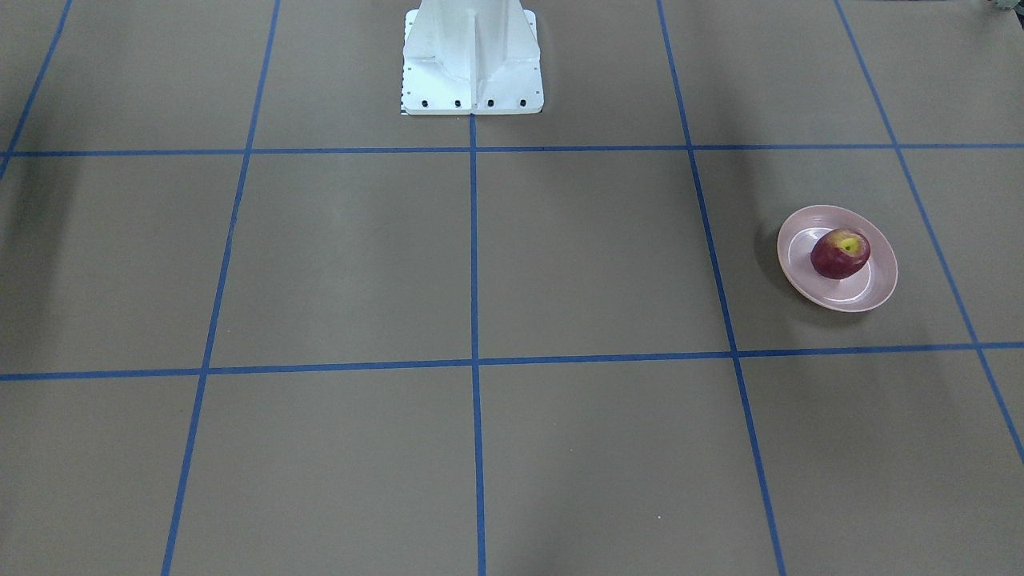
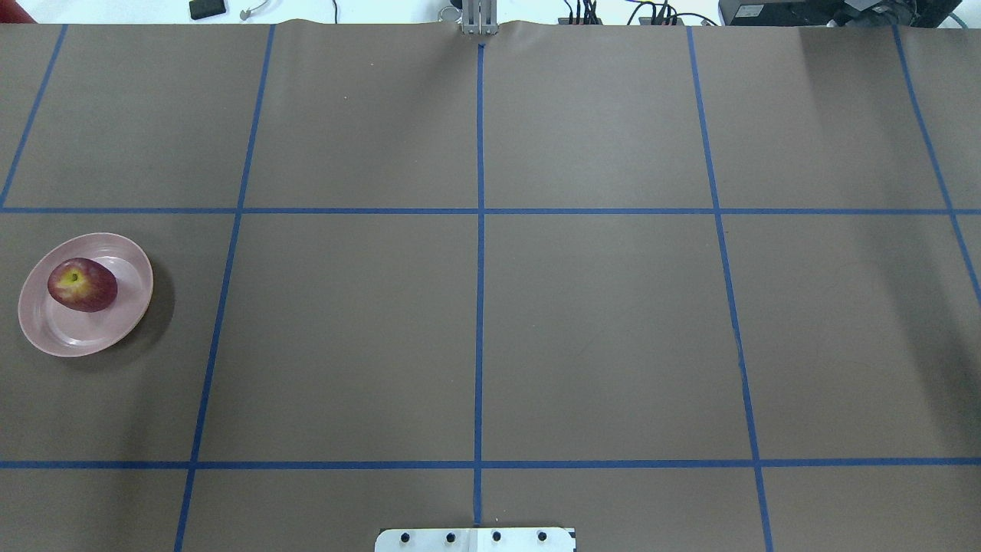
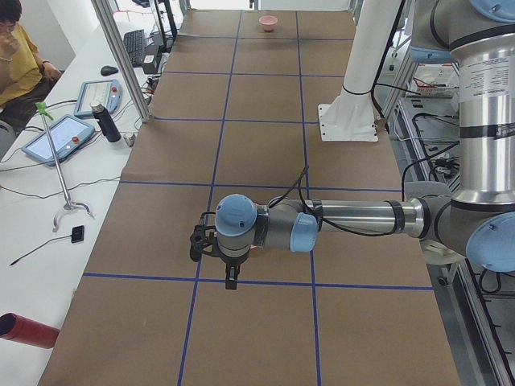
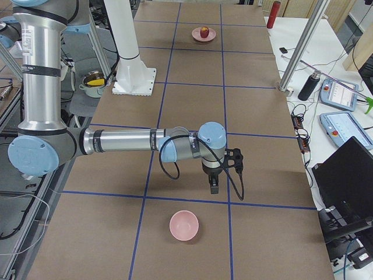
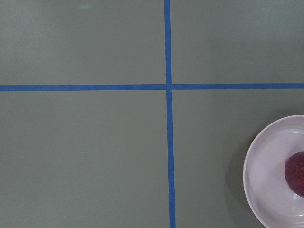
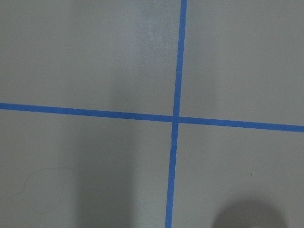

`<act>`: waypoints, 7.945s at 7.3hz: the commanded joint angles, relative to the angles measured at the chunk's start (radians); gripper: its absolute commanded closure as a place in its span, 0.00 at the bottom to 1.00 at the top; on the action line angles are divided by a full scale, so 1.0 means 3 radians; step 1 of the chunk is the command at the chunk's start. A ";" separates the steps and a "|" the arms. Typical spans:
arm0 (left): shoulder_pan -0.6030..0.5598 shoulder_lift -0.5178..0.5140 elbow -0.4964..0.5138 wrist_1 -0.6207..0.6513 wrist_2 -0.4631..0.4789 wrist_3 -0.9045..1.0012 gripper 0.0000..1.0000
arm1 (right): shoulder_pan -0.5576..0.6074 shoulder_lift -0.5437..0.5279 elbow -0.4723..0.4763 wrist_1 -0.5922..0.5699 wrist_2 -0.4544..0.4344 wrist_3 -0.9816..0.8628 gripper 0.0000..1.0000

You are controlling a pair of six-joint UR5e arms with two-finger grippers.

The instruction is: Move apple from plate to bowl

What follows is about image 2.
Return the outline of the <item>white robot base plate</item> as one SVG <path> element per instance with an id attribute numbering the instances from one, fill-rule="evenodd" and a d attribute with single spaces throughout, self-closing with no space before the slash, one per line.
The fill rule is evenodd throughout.
<path id="1" fill-rule="evenodd" d="M 572 528 L 436 527 L 379 532 L 375 551 L 577 551 Z"/>

